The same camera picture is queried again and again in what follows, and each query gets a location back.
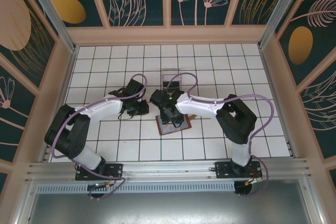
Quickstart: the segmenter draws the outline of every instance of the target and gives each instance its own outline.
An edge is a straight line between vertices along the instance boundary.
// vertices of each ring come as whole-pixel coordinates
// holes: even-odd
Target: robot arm
[[[141,83],[131,79],[125,88],[118,91],[112,91],[109,95],[104,97],[105,102],[99,103],[96,106],[85,109],[77,114],[68,122],[68,125],[72,126],[71,130],[63,129],[61,132],[55,149],[69,159],[75,160],[90,170],[94,170],[98,174],[103,174],[105,159],[85,145],[89,124],[92,122],[99,122],[110,115],[122,114],[124,111],[127,111],[129,116],[148,114],[149,107],[146,100],[138,101],[142,96],[122,100],[122,97],[129,97],[133,94],[137,94],[143,87],[144,86]],[[82,108],[83,107],[72,108],[68,105],[63,105],[58,110],[49,127],[45,136],[45,142],[52,145],[56,134],[64,124],[65,120]]]
[[[236,96],[233,94],[228,96],[229,99],[233,97]],[[198,99],[212,102],[224,100]],[[174,91],[172,95],[169,95],[162,90],[156,90],[152,94],[150,102],[160,109],[163,124],[181,123],[184,120],[184,114],[195,114],[216,119],[226,137],[232,141],[232,161],[241,167],[245,167],[250,161],[248,137],[255,128],[257,117],[242,100],[208,104],[191,100],[187,93],[183,91]]]

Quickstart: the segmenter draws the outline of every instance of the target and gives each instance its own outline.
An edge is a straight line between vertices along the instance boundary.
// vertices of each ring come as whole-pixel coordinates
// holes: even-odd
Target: purple cable
[[[173,80],[175,80],[175,78],[179,77],[179,76],[182,76],[184,74],[187,74],[187,75],[190,75],[190,76],[193,76],[195,78],[195,84],[187,91],[187,95],[189,97],[190,100],[192,101],[195,101],[195,102],[201,102],[201,103],[206,103],[206,104],[223,104],[223,103],[226,103],[226,102],[232,102],[232,101],[235,101],[235,100],[238,100],[238,99],[241,99],[241,98],[247,98],[247,97],[255,97],[255,98],[261,98],[263,100],[265,100],[266,102],[268,102],[268,104],[270,105],[271,107],[271,115],[269,117],[269,119],[267,120],[267,122],[262,125],[259,129],[257,129],[255,132],[253,132],[251,134],[251,136],[249,137],[250,141],[248,143],[248,153],[249,155],[251,155],[252,158],[255,158],[257,159],[258,161],[261,162],[261,164],[264,166],[265,168],[265,172],[266,172],[266,182],[265,182],[265,185],[264,187],[257,191],[256,193],[253,193],[253,194],[248,194],[248,195],[244,195],[246,197],[249,197],[249,196],[255,196],[255,195],[258,195],[260,194],[261,192],[263,192],[268,184],[268,178],[269,178],[269,174],[268,174],[268,169],[264,163],[264,161],[262,161],[260,158],[256,157],[255,155],[253,155],[251,153],[251,147],[252,147],[252,139],[260,132],[262,131],[270,122],[271,120],[273,119],[273,116],[274,116],[274,107],[273,107],[273,104],[272,102],[265,96],[263,95],[259,95],[259,94],[244,94],[244,95],[240,95],[238,97],[234,97],[234,98],[230,98],[230,99],[224,99],[223,101],[205,101],[205,100],[200,100],[200,99],[197,99],[197,98],[194,98],[190,95],[190,92],[198,85],[198,78],[196,75],[194,75],[193,73],[179,73],[177,75],[175,75],[171,80],[170,82],[168,83],[166,89],[168,89],[168,87],[170,86],[170,84],[172,83]]]
[[[84,111],[84,110],[88,110],[89,108],[91,108],[91,107],[93,107],[93,106],[96,106],[96,105],[98,105],[98,104],[100,104],[100,103],[109,102],[109,101],[113,101],[113,100],[125,100],[125,99],[134,98],[134,97],[136,97],[137,95],[139,95],[139,94],[141,94],[142,92],[144,92],[144,90],[145,90],[146,87],[147,87],[147,78],[146,78],[146,76],[144,76],[143,74],[137,73],[137,74],[133,75],[131,79],[133,79],[133,78],[136,77],[136,76],[142,76],[143,79],[144,79],[144,81],[145,81],[145,84],[144,84],[143,88],[142,88],[138,93],[133,94],[133,95],[130,95],[129,97],[119,97],[119,98],[117,98],[117,97],[110,97],[110,98],[102,99],[102,100],[100,100],[100,101],[98,101],[98,102],[91,103],[91,104],[89,104],[88,106],[84,106],[84,108],[82,108],[82,109],[76,111],[74,114],[72,114],[71,116],[69,116],[69,117],[64,121],[64,123],[62,124],[62,126],[59,128],[59,130],[58,130],[58,132],[57,132],[57,134],[56,134],[56,137],[55,137],[55,139],[54,139],[54,141],[53,141],[53,145],[51,146],[51,155],[52,155],[52,157],[53,157],[53,158],[62,158],[62,157],[65,157],[64,155],[59,155],[59,156],[56,156],[56,155],[55,155],[55,146],[56,146],[56,143],[57,143],[57,141],[58,141],[58,139],[59,139],[59,136],[61,135],[62,131],[64,130],[64,128],[66,127],[66,125],[68,124],[68,122],[69,122],[72,118],[74,118],[76,115],[78,115],[80,112],[82,112],[82,111]],[[123,181],[122,181],[122,182],[121,182],[121,183],[120,183],[114,190],[112,190],[112,191],[109,192],[108,194],[103,195],[102,197],[100,197],[100,199],[102,199],[102,198],[106,198],[106,197],[110,196],[110,195],[113,194],[116,190],[118,190],[119,187],[120,187],[123,183],[125,183],[125,178],[123,178],[123,177],[108,177],[108,176],[103,176],[103,175],[100,175],[100,174],[98,174],[98,173],[93,172],[92,170],[90,170],[89,168],[85,167],[84,165],[79,164],[79,163],[76,162],[75,160],[73,160],[73,159],[71,159],[71,160],[72,160],[74,163],[76,163],[77,165],[80,165],[81,167],[83,167],[83,169],[85,169],[85,170],[88,171],[89,173],[91,173],[91,174],[93,174],[93,175],[95,175],[95,176],[97,176],[97,177],[106,178],[106,179],[114,179],[114,180],[123,180]]]

